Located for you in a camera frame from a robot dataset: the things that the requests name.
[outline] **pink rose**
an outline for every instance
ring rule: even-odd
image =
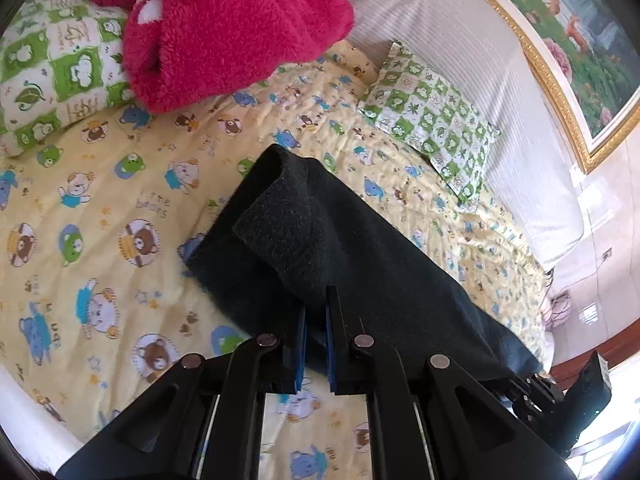
[[[607,107],[603,107],[602,111],[600,112],[600,120],[602,121],[602,126],[607,126],[607,124],[609,124],[612,119],[613,116],[611,115],[611,110],[609,110]]]
[[[560,65],[560,70],[562,70],[564,77],[569,84],[571,84],[571,81],[574,79],[574,71],[571,70],[571,63],[569,62],[569,57],[566,52],[551,38],[545,38],[542,41],[545,42],[549,52],[551,52],[551,55],[558,62],[558,65]]]

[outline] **pillowcase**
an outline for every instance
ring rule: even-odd
[[[460,204],[476,211],[487,155],[500,130],[452,83],[395,40],[358,109],[426,155]]]
[[[88,0],[26,0],[0,40],[0,153],[133,99],[122,71],[127,14]]]

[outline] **pink fuzzy garment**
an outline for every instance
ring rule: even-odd
[[[307,62],[353,27],[348,0],[91,0],[131,10],[124,68],[136,96],[165,112]]]

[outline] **white bed cover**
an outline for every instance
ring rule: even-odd
[[[351,0],[350,40],[377,65],[399,38],[503,132],[486,182],[523,226],[545,270],[580,241],[582,213],[558,132],[520,43],[483,0]]]

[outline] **painting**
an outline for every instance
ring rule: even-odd
[[[521,40],[589,173],[640,120],[640,56],[604,0],[486,0]]]

